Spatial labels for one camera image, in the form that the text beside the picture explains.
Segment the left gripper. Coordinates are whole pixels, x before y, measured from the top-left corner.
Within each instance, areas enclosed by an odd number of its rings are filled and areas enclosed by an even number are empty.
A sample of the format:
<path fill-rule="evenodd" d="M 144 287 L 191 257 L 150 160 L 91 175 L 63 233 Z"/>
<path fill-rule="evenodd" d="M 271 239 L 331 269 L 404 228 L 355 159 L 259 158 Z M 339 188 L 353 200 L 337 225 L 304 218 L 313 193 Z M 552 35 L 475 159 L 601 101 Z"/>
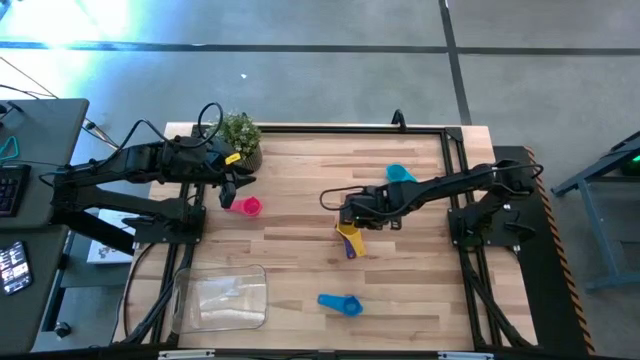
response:
<path fill-rule="evenodd" d="M 229 144 L 205 144 L 199 147 L 199 182 L 224 183 L 219 191 L 219 202 L 223 209 L 231 208 L 236 189 L 256 181 L 254 176 L 239 173 L 236 162 L 225 165 L 224 159 L 235 152 L 235 148 Z"/>

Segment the pink measuring cup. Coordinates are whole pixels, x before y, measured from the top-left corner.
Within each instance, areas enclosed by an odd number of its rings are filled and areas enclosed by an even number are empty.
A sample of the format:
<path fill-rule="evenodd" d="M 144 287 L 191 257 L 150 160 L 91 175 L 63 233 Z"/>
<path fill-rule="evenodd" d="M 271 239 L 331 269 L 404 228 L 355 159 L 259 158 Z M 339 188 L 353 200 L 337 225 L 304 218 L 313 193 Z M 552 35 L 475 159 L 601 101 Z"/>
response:
<path fill-rule="evenodd" d="M 248 217 L 258 216 L 263 209 L 261 201 L 254 197 L 236 199 L 228 209 L 229 212 L 242 214 Z"/>

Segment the yellow measuring cup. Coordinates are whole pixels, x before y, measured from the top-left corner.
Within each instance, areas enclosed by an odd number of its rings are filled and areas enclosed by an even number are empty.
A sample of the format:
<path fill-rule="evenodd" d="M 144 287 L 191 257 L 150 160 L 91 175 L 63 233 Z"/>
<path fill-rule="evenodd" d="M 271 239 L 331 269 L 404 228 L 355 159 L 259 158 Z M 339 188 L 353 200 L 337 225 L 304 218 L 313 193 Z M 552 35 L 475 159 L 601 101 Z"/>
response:
<path fill-rule="evenodd" d="M 357 254 L 357 257 L 365 257 L 367 255 L 366 246 L 363 241 L 362 232 L 359 228 L 356 228 L 353 224 L 343 224 L 338 222 L 336 224 L 336 232 L 343 241 L 349 240 Z"/>

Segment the teal measuring cup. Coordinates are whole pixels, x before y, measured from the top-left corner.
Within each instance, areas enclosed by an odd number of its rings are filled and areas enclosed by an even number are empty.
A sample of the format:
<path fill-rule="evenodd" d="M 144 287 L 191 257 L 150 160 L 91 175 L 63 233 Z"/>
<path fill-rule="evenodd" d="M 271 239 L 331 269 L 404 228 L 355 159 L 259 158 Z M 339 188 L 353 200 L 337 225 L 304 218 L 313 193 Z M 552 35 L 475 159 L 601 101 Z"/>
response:
<path fill-rule="evenodd" d="M 401 164 L 394 163 L 386 167 L 386 178 L 389 182 L 416 182 L 417 179 Z"/>

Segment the blue measuring cup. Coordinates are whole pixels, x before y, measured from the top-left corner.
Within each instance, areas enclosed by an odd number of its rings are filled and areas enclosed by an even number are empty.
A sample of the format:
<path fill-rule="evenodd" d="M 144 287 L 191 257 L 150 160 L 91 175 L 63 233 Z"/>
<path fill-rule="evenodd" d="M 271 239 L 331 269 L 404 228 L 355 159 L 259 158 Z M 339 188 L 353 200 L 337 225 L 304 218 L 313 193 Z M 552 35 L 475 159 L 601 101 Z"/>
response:
<path fill-rule="evenodd" d="M 319 294 L 317 297 L 317 303 L 347 317 L 359 316 L 363 311 L 363 306 L 360 301 L 352 295 L 338 296 L 331 294 Z"/>

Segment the clear plastic basket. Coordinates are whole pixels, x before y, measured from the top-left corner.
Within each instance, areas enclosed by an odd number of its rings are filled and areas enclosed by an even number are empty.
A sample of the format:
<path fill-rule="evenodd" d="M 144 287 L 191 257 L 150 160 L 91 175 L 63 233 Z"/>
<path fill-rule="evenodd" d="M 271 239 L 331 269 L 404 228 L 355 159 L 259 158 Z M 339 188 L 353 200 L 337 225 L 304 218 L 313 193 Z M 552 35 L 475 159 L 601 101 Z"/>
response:
<path fill-rule="evenodd" d="M 257 329 L 267 320 L 266 271 L 260 265 L 180 270 L 170 313 L 178 335 Z"/>

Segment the green plant in ribbed pot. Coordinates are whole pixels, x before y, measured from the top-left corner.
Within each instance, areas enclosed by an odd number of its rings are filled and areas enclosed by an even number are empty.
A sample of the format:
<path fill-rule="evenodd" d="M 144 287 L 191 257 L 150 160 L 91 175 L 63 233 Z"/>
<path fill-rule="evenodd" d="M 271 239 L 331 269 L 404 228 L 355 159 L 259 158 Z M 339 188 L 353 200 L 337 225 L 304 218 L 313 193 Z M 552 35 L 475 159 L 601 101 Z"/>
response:
<path fill-rule="evenodd" d="M 226 141 L 241 158 L 235 162 L 238 172 L 253 174 L 263 162 L 260 146 L 261 130 L 246 113 L 229 113 L 225 116 L 219 136 Z"/>

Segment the white printed paper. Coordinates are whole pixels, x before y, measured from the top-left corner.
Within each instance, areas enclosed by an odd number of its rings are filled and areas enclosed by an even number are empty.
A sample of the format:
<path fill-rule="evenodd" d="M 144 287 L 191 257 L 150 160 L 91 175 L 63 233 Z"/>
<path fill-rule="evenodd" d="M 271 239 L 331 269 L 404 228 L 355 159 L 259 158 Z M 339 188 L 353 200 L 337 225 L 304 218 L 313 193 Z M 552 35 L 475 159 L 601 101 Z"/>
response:
<path fill-rule="evenodd" d="M 99 219 L 134 235 L 135 230 L 123 222 L 125 218 L 130 217 L 134 217 L 134 214 L 108 209 L 101 209 L 98 212 Z M 96 240 L 91 241 L 86 258 L 86 262 L 93 265 L 125 264 L 130 263 L 131 261 L 131 255 L 109 248 Z"/>

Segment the black desk support beam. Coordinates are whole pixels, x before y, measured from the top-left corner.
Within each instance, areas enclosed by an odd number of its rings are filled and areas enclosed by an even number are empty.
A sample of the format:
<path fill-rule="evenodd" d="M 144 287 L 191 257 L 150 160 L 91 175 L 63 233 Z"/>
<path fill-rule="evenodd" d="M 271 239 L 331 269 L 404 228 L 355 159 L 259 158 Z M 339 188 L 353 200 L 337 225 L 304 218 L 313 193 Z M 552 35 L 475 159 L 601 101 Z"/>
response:
<path fill-rule="evenodd" d="M 85 212 L 55 210 L 51 223 L 66 225 L 71 230 L 127 255 L 133 255 L 134 236 Z"/>

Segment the grey desk top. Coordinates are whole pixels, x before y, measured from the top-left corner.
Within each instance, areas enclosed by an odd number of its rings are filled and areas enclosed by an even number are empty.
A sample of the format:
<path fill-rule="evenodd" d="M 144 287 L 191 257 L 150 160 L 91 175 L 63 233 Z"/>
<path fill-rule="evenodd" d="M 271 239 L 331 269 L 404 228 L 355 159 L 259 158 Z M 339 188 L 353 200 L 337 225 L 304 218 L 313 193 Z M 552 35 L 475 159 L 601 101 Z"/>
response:
<path fill-rule="evenodd" d="M 37 228 L 53 215 L 53 190 L 39 176 L 68 164 L 89 108 L 82 98 L 2 101 L 8 112 L 0 116 L 0 145 L 13 136 L 19 155 L 9 166 L 31 167 L 17 214 L 0 217 L 0 229 Z"/>
<path fill-rule="evenodd" d="M 28 287 L 9 296 L 0 280 L 0 355 L 32 349 L 67 234 L 68 228 L 61 225 L 0 232 L 0 250 L 23 243 L 32 275 Z"/>

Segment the black hazard-striped floor mat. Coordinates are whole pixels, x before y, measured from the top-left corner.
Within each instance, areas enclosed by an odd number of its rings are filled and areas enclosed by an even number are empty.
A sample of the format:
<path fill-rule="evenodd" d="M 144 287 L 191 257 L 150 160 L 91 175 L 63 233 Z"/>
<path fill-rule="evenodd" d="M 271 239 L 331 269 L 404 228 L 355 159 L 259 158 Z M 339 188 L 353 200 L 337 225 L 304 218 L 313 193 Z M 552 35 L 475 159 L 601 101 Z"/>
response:
<path fill-rule="evenodd" d="M 535 231 L 533 237 L 520 244 L 516 258 L 537 344 L 541 350 L 557 355 L 593 355 L 595 348 L 586 316 L 542 177 L 530 175 L 526 183 L 534 193 L 513 202 L 509 212 L 496 215 L 491 238 L 516 240 L 517 233 L 505 228 L 508 222 Z"/>

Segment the black keyboard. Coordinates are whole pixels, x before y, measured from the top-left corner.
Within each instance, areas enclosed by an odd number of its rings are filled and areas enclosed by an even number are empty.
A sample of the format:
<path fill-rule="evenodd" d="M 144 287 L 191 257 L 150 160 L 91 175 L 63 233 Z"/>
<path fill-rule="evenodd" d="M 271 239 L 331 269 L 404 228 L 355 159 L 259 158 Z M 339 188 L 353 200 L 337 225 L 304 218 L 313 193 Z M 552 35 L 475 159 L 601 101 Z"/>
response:
<path fill-rule="evenodd" d="M 30 173 L 30 165 L 0 165 L 0 218 L 17 216 Z"/>

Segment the teal loop tool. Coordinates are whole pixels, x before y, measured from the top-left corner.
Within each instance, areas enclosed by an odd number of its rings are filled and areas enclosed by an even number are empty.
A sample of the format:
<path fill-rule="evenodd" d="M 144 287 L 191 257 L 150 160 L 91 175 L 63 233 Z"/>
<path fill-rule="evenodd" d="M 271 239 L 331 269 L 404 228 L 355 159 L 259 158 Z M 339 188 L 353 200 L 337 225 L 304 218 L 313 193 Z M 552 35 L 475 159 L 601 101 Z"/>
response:
<path fill-rule="evenodd" d="M 19 142 L 15 136 L 10 136 L 0 145 L 0 163 L 13 160 L 20 156 Z"/>

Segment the blue-grey metal cart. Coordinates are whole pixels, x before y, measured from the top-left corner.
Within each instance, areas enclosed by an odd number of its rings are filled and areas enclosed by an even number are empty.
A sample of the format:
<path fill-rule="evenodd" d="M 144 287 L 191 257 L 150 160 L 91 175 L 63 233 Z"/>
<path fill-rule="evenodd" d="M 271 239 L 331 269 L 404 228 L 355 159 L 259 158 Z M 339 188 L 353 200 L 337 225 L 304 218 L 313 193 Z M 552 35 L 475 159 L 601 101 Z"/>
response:
<path fill-rule="evenodd" d="M 573 191 L 605 267 L 586 289 L 640 285 L 640 130 L 551 189 L 556 198 Z"/>

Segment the black smartphone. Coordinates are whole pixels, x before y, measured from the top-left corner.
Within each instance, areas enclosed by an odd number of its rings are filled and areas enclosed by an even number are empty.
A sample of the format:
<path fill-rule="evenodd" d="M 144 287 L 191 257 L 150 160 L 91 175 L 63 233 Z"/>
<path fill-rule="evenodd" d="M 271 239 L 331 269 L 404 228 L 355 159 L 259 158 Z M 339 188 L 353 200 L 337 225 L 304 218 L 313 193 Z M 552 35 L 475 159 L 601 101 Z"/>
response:
<path fill-rule="evenodd" d="M 13 295 L 32 283 L 26 248 L 22 241 L 0 249 L 0 276 L 5 295 Z"/>

